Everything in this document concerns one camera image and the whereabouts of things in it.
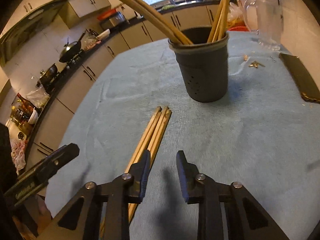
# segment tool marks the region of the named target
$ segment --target cabinet handle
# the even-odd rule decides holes
[[[46,154],[46,153],[44,153],[43,151],[40,151],[39,149],[37,149],[37,151],[38,151],[38,152],[41,152],[41,153],[44,154],[44,155],[49,156],[49,154]]]
[[[83,72],[86,73],[88,75],[88,77],[90,78],[90,80],[92,81],[92,77],[88,74],[88,72],[85,70]]]
[[[211,15],[212,22],[214,22],[211,9],[209,9],[209,12],[210,12],[210,15]]]
[[[143,27],[143,26],[141,26],[141,28],[142,28],[142,30],[143,30],[143,32],[144,32],[144,34],[145,34],[146,36],[148,36],[148,34],[146,33],[146,31],[144,30],[144,27]]]
[[[181,27],[181,24],[179,22],[178,16],[176,16],[176,19],[177,19],[177,22],[178,22],[179,26]]]
[[[45,145],[44,143],[40,143],[42,146],[44,146],[44,147],[46,147],[46,148],[48,148],[50,151],[53,151],[53,149],[51,149],[51,148],[49,148],[47,145]]]
[[[174,23],[174,19],[172,18],[172,16],[171,16],[171,20],[173,22],[173,25],[176,27],[176,24]]]
[[[112,49],[111,49],[109,46],[107,46],[107,48],[109,48],[109,49],[111,50],[112,55],[114,55],[114,53],[113,53]]]
[[[95,73],[92,71],[92,69],[89,66],[87,66],[87,69],[89,69],[92,72],[94,77],[96,76]]]

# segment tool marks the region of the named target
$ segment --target silver appliance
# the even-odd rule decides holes
[[[47,27],[66,0],[52,2],[29,13],[0,39],[0,65],[4,66],[36,33]]]
[[[116,27],[117,25],[125,21],[126,21],[126,18],[124,17],[124,15],[121,12],[116,12],[115,14],[102,20],[100,22],[100,26],[105,31],[107,29],[112,29],[113,27]]]

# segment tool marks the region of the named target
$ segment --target table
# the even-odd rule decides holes
[[[215,181],[242,182],[291,240],[306,239],[320,219],[320,106],[301,99],[278,52],[260,47],[252,34],[230,32],[228,52],[228,93],[214,103],[188,96],[167,40],[118,55],[64,135],[61,145],[76,143],[80,154],[49,181],[52,215],[86,182],[122,174],[153,110],[168,105],[172,117],[131,239],[196,239],[197,205],[183,201],[178,150]],[[248,67],[254,60],[266,67]]]

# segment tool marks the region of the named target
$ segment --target plastic bag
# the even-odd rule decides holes
[[[244,25],[242,10],[234,3],[230,3],[227,28]]]
[[[44,105],[49,100],[49,95],[45,92],[44,87],[42,85],[37,90],[28,93],[26,97],[37,108],[44,107]]]
[[[11,144],[11,158],[16,167],[17,174],[26,166],[24,159],[24,150],[26,148],[26,141],[20,141],[15,139],[10,139]]]

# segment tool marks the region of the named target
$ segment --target silver screw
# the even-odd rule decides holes
[[[234,186],[235,188],[241,188],[241,187],[242,187],[242,183],[239,182],[239,181],[236,181],[236,182],[233,183],[233,186]]]
[[[127,179],[131,179],[132,175],[130,173],[124,173],[121,175],[122,179],[127,180]]]
[[[87,183],[85,184],[85,187],[86,187],[87,189],[94,188],[95,186],[96,186],[96,184],[95,184],[93,181],[87,182]]]
[[[197,180],[204,180],[205,179],[205,175],[202,174],[202,173],[199,173],[199,174],[196,175],[196,179]]]

